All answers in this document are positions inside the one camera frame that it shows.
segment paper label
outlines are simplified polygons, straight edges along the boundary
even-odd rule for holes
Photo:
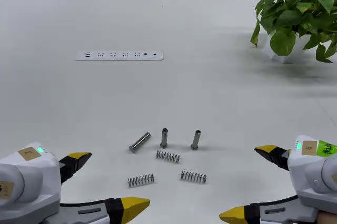
[[[328,144],[324,141],[319,141],[317,155],[320,157],[329,157],[337,153],[337,146]]]
[[[316,156],[317,141],[303,141],[302,155],[303,156]]]
[[[0,181],[0,199],[10,199],[13,193],[14,183]]]
[[[28,147],[28,148],[19,150],[18,152],[26,161],[30,161],[32,159],[35,159],[41,156],[40,153],[37,152],[37,150],[34,149],[33,147]]]

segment green tape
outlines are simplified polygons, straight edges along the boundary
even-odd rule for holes
[[[329,157],[337,153],[337,146],[328,144],[324,141],[319,141],[317,148],[317,155],[321,157]]]

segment robotic hand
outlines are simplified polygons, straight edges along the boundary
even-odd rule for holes
[[[149,206],[135,197],[60,204],[61,184],[90,156],[72,153],[58,162],[35,142],[0,159],[0,224],[124,224]]]
[[[292,149],[274,145],[255,150],[288,170],[297,195],[274,202],[252,203],[219,215],[230,224],[315,223],[319,210],[337,213],[337,146],[299,136]],[[331,217],[320,216],[318,221]]]

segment compression spring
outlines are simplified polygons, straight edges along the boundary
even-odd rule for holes
[[[156,158],[171,161],[171,162],[175,162],[175,163],[178,163],[179,160],[180,160],[179,155],[164,152],[164,151],[160,151],[160,150],[157,150]]]
[[[134,187],[134,186],[142,186],[145,184],[150,184],[154,182],[154,176],[153,174],[148,175],[142,175],[134,178],[128,178],[127,179],[128,186]]]
[[[181,171],[181,179],[184,180],[206,183],[206,178],[207,176],[204,174],[184,170]]]

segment handwritten label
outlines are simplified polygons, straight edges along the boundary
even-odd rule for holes
[[[0,199],[10,199],[13,193],[14,183],[0,181]]]
[[[316,156],[317,141],[303,141],[302,155],[303,156]]]
[[[41,156],[40,153],[37,152],[37,150],[34,149],[33,147],[28,147],[28,148],[19,150],[18,152],[26,161],[30,161],[32,159],[35,159]]]

